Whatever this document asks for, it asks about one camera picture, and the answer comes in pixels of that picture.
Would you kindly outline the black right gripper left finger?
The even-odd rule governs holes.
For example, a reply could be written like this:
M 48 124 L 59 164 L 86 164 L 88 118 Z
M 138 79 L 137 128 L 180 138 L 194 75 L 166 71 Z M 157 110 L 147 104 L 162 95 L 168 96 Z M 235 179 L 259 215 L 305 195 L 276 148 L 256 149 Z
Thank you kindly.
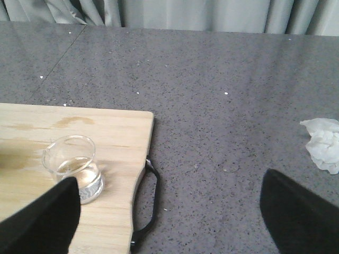
M 68 253 L 81 215 L 75 177 L 1 222 L 1 253 Z

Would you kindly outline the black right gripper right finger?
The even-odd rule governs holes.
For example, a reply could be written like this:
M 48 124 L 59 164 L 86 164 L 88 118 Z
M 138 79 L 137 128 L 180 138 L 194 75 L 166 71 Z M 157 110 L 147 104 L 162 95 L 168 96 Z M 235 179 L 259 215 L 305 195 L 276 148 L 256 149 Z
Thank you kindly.
M 269 169 L 260 210 L 280 253 L 338 253 L 338 207 Z

